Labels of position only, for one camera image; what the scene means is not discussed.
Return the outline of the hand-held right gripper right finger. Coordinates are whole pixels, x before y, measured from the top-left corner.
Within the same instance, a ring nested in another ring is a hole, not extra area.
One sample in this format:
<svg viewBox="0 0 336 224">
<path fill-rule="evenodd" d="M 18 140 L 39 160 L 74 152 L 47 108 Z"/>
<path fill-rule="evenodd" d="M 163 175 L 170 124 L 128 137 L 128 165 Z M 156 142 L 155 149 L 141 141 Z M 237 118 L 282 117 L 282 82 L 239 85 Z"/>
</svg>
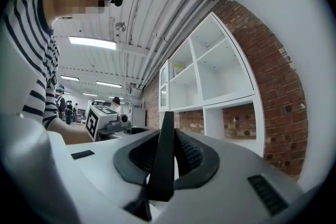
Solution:
<svg viewBox="0 0 336 224">
<path fill-rule="evenodd" d="M 177 190 L 154 224 L 260 224 L 270 214 L 248 181 L 263 176 L 288 203 L 303 191 L 288 175 L 253 151 L 230 142 L 188 132 L 219 155 L 216 174 L 202 187 Z"/>
</svg>

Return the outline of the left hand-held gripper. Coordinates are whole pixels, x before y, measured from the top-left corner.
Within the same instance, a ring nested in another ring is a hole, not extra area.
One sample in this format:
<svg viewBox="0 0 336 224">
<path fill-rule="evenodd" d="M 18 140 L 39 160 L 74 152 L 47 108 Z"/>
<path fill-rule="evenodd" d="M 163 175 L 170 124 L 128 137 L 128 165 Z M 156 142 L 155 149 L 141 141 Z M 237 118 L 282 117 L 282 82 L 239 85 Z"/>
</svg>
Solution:
<svg viewBox="0 0 336 224">
<path fill-rule="evenodd" d="M 109 106 L 91 105 L 86 119 L 86 130 L 94 142 L 109 139 L 116 132 L 116 136 L 130 136 L 143 132 L 152 133 L 146 127 L 131 126 L 126 114 L 118 113 Z"/>
</svg>

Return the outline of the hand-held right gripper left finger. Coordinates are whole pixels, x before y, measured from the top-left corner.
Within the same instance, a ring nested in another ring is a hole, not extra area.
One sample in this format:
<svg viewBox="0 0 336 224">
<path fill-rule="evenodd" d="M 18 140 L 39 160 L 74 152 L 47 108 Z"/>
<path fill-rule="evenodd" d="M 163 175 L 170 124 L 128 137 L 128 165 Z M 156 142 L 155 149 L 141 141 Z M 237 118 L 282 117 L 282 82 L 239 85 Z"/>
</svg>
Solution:
<svg viewBox="0 0 336 224">
<path fill-rule="evenodd" d="M 156 131 L 146 131 L 124 138 L 66 145 L 55 132 L 49 132 L 58 178 L 65 190 L 63 209 L 57 210 L 55 224 L 160 224 L 161 210 L 149 204 L 152 220 L 145 221 L 125 208 L 136 201 L 141 186 L 126 182 L 116 170 L 116 152 Z"/>
</svg>

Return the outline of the black picture frame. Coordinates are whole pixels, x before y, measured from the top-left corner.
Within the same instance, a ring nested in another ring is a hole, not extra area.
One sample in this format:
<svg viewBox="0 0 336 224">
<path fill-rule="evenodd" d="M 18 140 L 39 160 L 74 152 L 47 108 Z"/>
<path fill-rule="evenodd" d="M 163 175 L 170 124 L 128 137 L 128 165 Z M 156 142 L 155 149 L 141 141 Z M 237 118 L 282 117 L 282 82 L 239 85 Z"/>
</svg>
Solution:
<svg viewBox="0 0 336 224">
<path fill-rule="evenodd" d="M 174 193 L 174 113 L 165 112 L 150 178 L 149 200 L 168 202 Z"/>
</svg>

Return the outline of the grey metal cabinet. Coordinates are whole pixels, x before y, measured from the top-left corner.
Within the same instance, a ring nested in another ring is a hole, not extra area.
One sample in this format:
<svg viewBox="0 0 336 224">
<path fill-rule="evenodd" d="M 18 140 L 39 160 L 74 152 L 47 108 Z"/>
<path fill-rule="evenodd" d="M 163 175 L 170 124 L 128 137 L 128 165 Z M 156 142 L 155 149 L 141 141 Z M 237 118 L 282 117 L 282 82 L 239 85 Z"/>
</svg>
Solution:
<svg viewBox="0 0 336 224">
<path fill-rule="evenodd" d="M 131 107 L 130 120 L 135 127 L 145 127 L 146 110 L 143 108 Z"/>
</svg>

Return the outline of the white glass door cabinet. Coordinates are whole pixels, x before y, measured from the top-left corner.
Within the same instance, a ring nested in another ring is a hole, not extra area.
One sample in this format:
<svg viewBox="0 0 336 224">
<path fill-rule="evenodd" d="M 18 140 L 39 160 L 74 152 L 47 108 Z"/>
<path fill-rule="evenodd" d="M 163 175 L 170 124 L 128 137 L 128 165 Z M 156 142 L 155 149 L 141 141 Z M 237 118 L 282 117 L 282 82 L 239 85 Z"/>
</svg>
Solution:
<svg viewBox="0 0 336 224">
<path fill-rule="evenodd" d="M 170 110 L 170 64 L 167 60 L 159 73 L 159 112 Z"/>
</svg>

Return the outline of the large ceiling light panel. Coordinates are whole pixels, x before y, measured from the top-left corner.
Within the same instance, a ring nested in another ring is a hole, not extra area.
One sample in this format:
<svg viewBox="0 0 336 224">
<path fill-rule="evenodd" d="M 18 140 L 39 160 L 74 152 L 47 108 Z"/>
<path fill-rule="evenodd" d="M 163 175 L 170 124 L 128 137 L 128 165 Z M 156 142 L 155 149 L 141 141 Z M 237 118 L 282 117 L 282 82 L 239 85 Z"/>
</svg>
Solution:
<svg viewBox="0 0 336 224">
<path fill-rule="evenodd" d="M 69 41 L 73 45 L 83 45 L 98 47 L 110 50 L 116 50 L 117 46 L 115 42 L 106 41 L 102 39 L 84 38 L 84 37 L 69 37 Z"/>
</svg>

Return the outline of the white upper shelf unit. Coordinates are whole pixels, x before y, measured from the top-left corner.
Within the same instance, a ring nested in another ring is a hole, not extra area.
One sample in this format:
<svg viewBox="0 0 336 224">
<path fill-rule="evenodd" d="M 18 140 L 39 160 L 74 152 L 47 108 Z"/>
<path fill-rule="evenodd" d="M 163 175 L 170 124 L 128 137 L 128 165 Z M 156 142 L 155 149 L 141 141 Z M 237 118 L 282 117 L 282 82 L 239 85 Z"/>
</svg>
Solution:
<svg viewBox="0 0 336 224">
<path fill-rule="evenodd" d="M 195 27 L 168 60 L 169 111 L 198 110 L 258 92 L 242 49 L 214 13 Z M 186 69 L 174 69 L 173 63 Z"/>
</svg>

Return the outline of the white ceiling pipe bundle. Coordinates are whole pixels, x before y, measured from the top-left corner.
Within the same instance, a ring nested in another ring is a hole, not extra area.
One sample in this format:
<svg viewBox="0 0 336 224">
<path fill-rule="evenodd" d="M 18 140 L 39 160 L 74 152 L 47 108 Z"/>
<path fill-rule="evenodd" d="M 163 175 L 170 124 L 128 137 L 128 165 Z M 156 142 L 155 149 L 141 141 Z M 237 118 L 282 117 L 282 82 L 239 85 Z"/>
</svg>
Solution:
<svg viewBox="0 0 336 224">
<path fill-rule="evenodd" d="M 136 87 L 142 89 L 160 62 L 170 49 L 174 38 L 183 30 L 183 24 L 192 19 L 210 0 L 168 0 L 153 29 L 148 45 L 150 51 L 146 56 Z"/>
</svg>

